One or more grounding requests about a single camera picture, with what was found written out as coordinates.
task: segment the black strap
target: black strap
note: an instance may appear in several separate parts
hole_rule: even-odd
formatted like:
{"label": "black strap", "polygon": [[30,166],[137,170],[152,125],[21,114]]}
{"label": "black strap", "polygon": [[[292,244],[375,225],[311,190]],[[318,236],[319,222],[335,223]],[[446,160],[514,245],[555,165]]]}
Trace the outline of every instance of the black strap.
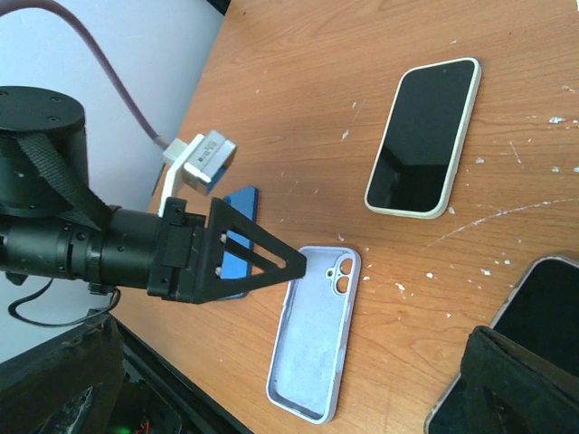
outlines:
{"label": "black strap", "polygon": [[22,135],[17,143],[39,175],[71,204],[59,217],[100,231],[109,225],[112,210],[69,168],[46,135]]}

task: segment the black phone screen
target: black phone screen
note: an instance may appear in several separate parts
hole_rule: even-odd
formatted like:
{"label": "black phone screen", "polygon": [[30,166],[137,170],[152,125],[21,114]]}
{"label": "black phone screen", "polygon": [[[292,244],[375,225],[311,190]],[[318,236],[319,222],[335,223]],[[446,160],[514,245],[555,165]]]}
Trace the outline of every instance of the black phone screen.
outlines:
{"label": "black phone screen", "polygon": [[[579,377],[579,268],[559,259],[536,264],[493,328]],[[434,414],[429,434],[469,432],[464,388],[459,379]]]}
{"label": "black phone screen", "polygon": [[474,71],[473,61],[461,60],[404,76],[368,188],[369,205],[436,208]]}

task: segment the black cylindrical motor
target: black cylindrical motor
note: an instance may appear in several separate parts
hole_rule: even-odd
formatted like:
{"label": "black cylindrical motor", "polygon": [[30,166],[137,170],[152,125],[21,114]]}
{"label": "black cylindrical motor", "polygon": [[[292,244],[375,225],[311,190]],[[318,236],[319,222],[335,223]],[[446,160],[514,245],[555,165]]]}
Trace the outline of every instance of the black cylindrical motor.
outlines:
{"label": "black cylindrical motor", "polygon": [[0,87],[0,215],[52,217],[71,210],[16,144],[31,133],[46,135],[68,167],[89,183],[82,105],[53,90]]}
{"label": "black cylindrical motor", "polygon": [[14,283],[34,275],[146,288],[158,216],[118,208],[106,227],[70,221],[71,203],[18,145],[23,137],[44,135],[43,146],[52,146],[76,175],[67,179],[88,185],[84,121],[82,105],[71,97],[0,87],[0,270],[13,273]]}
{"label": "black cylindrical motor", "polygon": [[101,285],[147,288],[161,219],[117,209],[98,231],[61,219],[0,216],[0,269]]}

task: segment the camera cutout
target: camera cutout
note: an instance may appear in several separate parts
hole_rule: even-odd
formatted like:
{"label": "camera cutout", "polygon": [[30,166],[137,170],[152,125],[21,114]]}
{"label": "camera cutout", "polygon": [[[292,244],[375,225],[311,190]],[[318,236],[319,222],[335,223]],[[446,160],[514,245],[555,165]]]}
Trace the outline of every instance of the camera cutout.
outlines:
{"label": "camera cutout", "polygon": [[350,282],[349,277],[342,276],[341,278],[339,278],[336,282],[336,291],[339,294],[346,294],[349,282]]}
{"label": "camera cutout", "polygon": [[352,264],[354,261],[351,259],[344,259],[340,264],[340,271],[342,274],[350,274],[352,272]]}

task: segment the white wall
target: white wall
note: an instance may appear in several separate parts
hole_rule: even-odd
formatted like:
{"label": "white wall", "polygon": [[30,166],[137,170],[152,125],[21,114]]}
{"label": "white wall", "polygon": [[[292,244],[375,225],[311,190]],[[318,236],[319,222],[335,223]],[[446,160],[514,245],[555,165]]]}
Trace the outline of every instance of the white wall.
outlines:
{"label": "white wall", "polygon": [[[205,0],[60,3],[89,28],[157,132],[176,137],[222,16]],[[161,151],[68,24],[30,9],[0,18],[0,85],[43,87],[80,101],[86,110],[91,188],[106,203],[146,210]],[[26,325],[6,313],[10,302],[44,281],[30,278],[19,288],[0,278],[0,362],[65,331]],[[56,282],[19,311],[44,322],[76,319],[107,301],[91,296],[86,287],[78,281]]]}

